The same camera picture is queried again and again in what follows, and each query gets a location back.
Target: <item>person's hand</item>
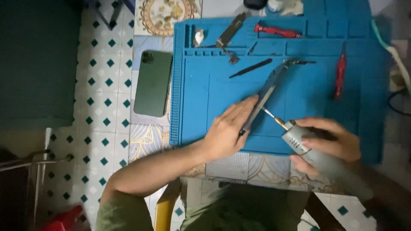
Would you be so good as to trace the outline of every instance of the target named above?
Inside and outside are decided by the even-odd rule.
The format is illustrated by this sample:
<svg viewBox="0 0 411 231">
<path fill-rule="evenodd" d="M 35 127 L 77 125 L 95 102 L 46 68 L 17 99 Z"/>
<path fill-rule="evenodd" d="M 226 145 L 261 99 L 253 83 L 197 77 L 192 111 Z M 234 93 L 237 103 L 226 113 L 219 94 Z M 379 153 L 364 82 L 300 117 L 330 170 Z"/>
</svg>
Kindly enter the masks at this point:
<svg viewBox="0 0 411 231">
<path fill-rule="evenodd" d="M 257 101 L 258 95 L 250 96 L 231 105 L 214 119 L 206 136 L 200 140 L 201 148 L 210 161 L 230 157 L 244 147 L 249 131 L 240 137 L 238 134 Z"/>
<path fill-rule="evenodd" d="M 307 117 L 296 120 L 296 123 L 302 127 L 316 127 L 326 130 L 337 138 L 336 141 L 320 138 L 303 138 L 302 144 L 305 147 L 334 155 L 347 163 L 360 159 L 360 140 L 356 135 L 345 130 L 345 128 L 334 120 Z M 300 172 L 306 173 L 309 176 L 318 175 L 318 171 L 301 156 L 291 155 L 290 159 Z"/>
</svg>

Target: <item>green shirt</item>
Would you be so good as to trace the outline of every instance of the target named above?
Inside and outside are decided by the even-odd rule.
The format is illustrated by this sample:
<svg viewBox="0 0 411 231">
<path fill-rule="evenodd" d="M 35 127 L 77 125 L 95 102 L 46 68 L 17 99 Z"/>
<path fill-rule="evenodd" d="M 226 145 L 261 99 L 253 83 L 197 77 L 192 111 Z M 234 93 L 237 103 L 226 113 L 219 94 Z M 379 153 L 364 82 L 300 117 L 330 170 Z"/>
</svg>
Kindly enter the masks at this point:
<svg viewBox="0 0 411 231">
<path fill-rule="evenodd" d="M 300 200 L 290 200 L 287 192 L 236 186 L 213 203 L 187 208 L 181 231 L 296 231 L 305 204 L 290 206 Z M 98 211 L 96 230 L 152 231 L 144 199 L 118 194 L 108 200 Z"/>
</svg>

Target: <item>person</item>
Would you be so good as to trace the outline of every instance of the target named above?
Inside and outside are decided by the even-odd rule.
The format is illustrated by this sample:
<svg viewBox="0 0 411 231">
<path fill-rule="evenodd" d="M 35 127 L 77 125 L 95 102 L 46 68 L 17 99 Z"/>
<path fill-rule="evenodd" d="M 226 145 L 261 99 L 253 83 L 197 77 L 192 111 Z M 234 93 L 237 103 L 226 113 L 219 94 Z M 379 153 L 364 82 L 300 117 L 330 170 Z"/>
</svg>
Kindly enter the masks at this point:
<svg viewBox="0 0 411 231">
<path fill-rule="evenodd" d="M 152 222 L 144 197 L 195 166 L 230 157 L 243 148 L 248 133 L 240 137 L 238 133 L 257 101 L 258 96 L 252 96 L 231 105 L 214 119 L 203 139 L 183 148 L 134 161 L 115 172 L 108 180 L 101 196 L 96 230 L 152 231 Z M 358 137 L 337 122 L 323 118 L 303 118 L 296 120 L 296 123 L 304 127 L 327 130 L 337 137 L 336 141 L 304 139 L 306 147 L 343 159 L 351 165 L 353 171 L 371 183 L 374 190 L 390 187 L 391 190 L 398 192 L 398 199 L 409 196 L 407 191 L 398 189 L 399 186 L 392 181 L 384 179 L 382 184 L 379 184 L 375 182 L 375 175 L 370 176 L 367 171 L 363 171 L 364 168 L 357 164 L 361 157 Z M 309 175 L 318 174 L 318 171 L 300 156 L 290 155 L 290 159 L 299 171 Z M 207 203 L 186 208 L 186 219 L 181 231 L 297 230 L 309 194 L 237 184 L 220 185 L 218 188 L 217 193 L 213 193 L 213 199 Z M 388 209 L 383 201 L 384 199 L 372 199 L 363 204 L 376 218 L 380 230 L 403 230 L 400 225 L 401 219 L 393 215 L 392 210 Z M 409 202 L 409 199 L 402 201 L 411 204 Z M 409 213 L 405 213 L 403 218 L 408 220 L 407 216 Z"/>
</svg>

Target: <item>smartphone back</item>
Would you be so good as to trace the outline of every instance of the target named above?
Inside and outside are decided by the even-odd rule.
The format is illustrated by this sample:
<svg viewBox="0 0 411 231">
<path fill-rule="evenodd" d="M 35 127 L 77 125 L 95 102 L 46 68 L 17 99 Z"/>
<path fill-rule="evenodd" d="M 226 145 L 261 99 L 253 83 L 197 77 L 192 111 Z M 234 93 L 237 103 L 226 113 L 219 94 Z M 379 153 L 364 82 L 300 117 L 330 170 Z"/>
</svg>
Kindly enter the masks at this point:
<svg viewBox="0 0 411 231">
<path fill-rule="evenodd" d="M 147 50 L 141 54 L 134 112 L 162 117 L 166 111 L 173 54 Z"/>
</svg>

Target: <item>red screwdriver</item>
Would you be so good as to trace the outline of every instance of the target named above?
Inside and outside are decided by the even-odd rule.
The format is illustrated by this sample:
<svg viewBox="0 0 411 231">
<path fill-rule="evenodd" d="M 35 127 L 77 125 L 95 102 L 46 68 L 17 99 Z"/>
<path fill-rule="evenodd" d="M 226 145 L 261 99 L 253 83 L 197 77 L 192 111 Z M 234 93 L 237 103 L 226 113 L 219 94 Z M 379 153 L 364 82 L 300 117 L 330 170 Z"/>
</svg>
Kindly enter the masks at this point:
<svg viewBox="0 0 411 231">
<path fill-rule="evenodd" d="M 347 57 L 345 52 L 345 41 L 342 44 L 341 54 L 337 62 L 337 78 L 335 80 L 334 99 L 341 99 L 342 86 L 344 85 L 345 69 L 347 68 Z"/>
<path fill-rule="evenodd" d="M 279 35 L 282 36 L 284 38 L 300 38 L 301 37 L 301 33 L 296 32 L 294 30 L 284 30 L 278 27 L 264 27 L 261 26 L 260 24 L 256 24 L 254 27 L 254 32 L 265 32 L 268 34 L 275 34 L 275 35 Z"/>
</svg>

